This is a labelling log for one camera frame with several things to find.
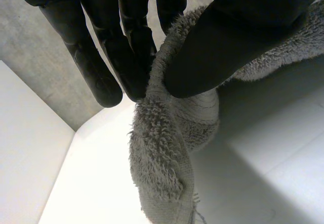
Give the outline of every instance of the fabric texture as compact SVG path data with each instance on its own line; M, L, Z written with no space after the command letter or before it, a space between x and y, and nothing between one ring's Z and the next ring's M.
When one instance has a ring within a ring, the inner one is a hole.
M153 63L146 98L135 110L130 140L131 173L142 209L153 224L194 223L194 176L188 154L208 144L219 125L217 89L176 99L163 84L166 67L204 9L180 17L169 30ZM298 34L239 69L232 78L259 80L283 65L321 54L323 0L312 4Z

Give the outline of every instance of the white surface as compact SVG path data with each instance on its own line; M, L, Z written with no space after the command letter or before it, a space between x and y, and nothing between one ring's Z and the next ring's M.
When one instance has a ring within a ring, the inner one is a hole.
M192 155L208 224L324 223L324 58L221 94L220 131Z
M192 155L208 224L324 223L323 75L321 58L221 93L220 131ZM128 165L133 110L124 99L76 133L40 224L148 223Z
M0 61L0 223L38 223L74 131Z
M39 224L149 223L128 162L134 106L124 96L77 131Z

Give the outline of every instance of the gray concrete wall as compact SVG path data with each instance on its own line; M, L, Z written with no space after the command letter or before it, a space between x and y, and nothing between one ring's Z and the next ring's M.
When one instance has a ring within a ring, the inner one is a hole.
M210 1L188 0L188 9ZM39 9L24 0L0 0L0 3L0 59L77 130L102 108L93 98L60 36ZM155 0L150 0L148 22L159 47L164 34L159 27ZM107 62L100 48L99 51Z

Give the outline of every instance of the terry cloth towel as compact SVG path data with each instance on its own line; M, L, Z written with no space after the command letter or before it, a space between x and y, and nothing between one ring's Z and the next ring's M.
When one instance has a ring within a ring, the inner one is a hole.
M153 63L146 98L135 109L130 140L131 173L142 209L153 224L194 223L194 177L188 154L205 146L219 125L216 89L188 99L175 99L163 84L167 65L204 9L182 16L170 29ZM308 20L298 34L253 60L232 78L258 80L283 65L321 54L324 1L311 6Z

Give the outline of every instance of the white floor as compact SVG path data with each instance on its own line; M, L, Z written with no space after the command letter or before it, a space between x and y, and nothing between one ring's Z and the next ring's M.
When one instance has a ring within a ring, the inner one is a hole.
M221 90L221 128L192 155L208 224L324 223L324 61ZM76 134L40 224L147 224L128 166L134 104Z

